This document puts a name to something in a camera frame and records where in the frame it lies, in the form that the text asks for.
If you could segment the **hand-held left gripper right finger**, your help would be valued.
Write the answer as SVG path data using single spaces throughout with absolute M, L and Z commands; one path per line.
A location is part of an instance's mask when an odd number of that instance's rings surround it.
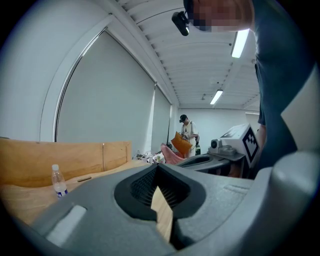
M 169 207 L 166 252 L 238 252 L 248 228 L 235 218 L 252 181 L 158 164 L 157 186 Z

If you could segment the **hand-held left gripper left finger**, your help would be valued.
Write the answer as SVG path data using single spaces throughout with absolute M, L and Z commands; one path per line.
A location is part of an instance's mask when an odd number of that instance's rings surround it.
M 31 225 L 32 243 L 50 256 L 169 256 L 176 252 L 155 221 L 135 219 L 116 203 L 116 185 L 135 167 L 86 181 L 50 205 Z

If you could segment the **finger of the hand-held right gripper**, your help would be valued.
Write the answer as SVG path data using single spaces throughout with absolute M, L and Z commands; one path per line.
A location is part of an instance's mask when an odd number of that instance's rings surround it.
M 192 156 L 177 166 L 200 173 L 229 173 L 231 170 L 231 162 L 228 159 L 211 154 Z

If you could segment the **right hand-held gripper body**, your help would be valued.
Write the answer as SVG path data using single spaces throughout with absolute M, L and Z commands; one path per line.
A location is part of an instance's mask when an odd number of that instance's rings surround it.
M 248 168 L 257 162 L 260 150 L 256 135 L 249 123 L 231 127 L 225 134 L 211 140 L 207 153 L 237 161 L 245 156 Z

